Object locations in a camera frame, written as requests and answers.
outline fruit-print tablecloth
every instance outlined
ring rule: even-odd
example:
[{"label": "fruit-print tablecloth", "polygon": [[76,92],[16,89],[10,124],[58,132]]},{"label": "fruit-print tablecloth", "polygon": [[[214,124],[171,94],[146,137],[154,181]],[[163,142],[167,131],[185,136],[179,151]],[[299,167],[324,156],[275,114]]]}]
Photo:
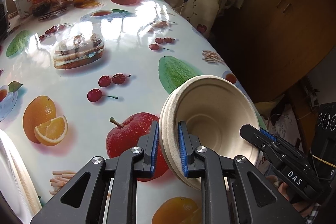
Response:
[{"label": "fruit-print tablecloth", "polygon": [[[0,52],[0,128],[42,204],[93,156],[134,146],[187,79],[217,75],[244,92],[199,31],[163,0],[91,0],[11,20]],[[197,224],[201,193],[174,177],[160,152],[156,169],[138,183],[137,223]]]}]

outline printed green melon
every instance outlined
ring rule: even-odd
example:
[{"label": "printed green melon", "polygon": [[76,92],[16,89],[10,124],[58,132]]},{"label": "printed green melon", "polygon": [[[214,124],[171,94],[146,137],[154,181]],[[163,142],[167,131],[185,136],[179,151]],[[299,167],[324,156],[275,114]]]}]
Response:
[{"label": "printed green melon", "polygon": [[162,86],[169,94],[188,79],[197,75],[202,75],[202,73],[173,56],[160,58],[159,79]]},{"label": "printed green melon", "polygon": [[12,42],[9,44],[7,51],[6,51],[6,57],[10,57],[16,52],[19,52],[19,53],[22,52],[22,50],[28,44],[30,36],[31,34],[27,30],[22,30],[21,32],[19,32],[15,36],[15,38],[12,40]]}]

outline printed orange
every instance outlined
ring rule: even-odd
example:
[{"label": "printed orange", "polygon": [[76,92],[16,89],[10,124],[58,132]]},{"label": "printed orange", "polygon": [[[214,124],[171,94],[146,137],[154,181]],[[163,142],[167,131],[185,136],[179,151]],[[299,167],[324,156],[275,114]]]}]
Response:
[{"label": "printed orange", "polygon": [[35,137],[48,146],[60,143],[67,133],[68,122],[63,115],[35,127]]},{"label": "printed orange", "polygon": [[56,107],[48,96],[41,95],[31,101],[22,120],[23,130],[28,139],[34,143],[40,143],[35,137],[35,127],[53,118],[56,118]]},{"label": "printed orange", "polygon": [[201,224],[202,223],[202,209],[198,208],[180,224]]},{"label": "printed orange", "polygon": [[180,224],[183,220],[187,221],[186,224],[198,224],[187,220],[197,209],[196,202],[191,198],[171,198],[155,212],[152,224]]}]

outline wooden furniture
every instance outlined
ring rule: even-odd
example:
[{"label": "wooden furniture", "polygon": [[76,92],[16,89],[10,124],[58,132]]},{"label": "wooden furniture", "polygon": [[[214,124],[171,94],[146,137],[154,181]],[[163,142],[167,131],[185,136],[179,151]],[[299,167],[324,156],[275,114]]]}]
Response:
[{"label": "wooden furniture", "polygon": [[293,107],[296,119],[299,119],[296,122],[301,136],[302,148],[305,153],[308,153],[315,136],[318,109],[311,110],[299,83],[294,84],[286,91],[286,97]]},{"label": "wooden furniture", "polygon": [[218,52],[251,99],[267,102],[336,44],[336,0],[244,0],[240,10],[227,10],[213,30]]}]

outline paper plate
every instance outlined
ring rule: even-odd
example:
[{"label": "paper plate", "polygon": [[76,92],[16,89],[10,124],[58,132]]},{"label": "paper plate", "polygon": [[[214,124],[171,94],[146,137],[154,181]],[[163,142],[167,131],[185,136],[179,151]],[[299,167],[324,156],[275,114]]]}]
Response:
[{"label": "paper plate", "polygon": [[189,79],[170,94],[160,115],[160,142],[169,168],[181,181],[200,190],[201,180],[187,179],[182,172],[179,121],[186,121],[188,132],[219,155],[232,159],[244,155],[256,164],[259,150],[241,138],[239,130],[245,124],[259,129],[258,119],[245,95],[225,79],[213,75]]}]

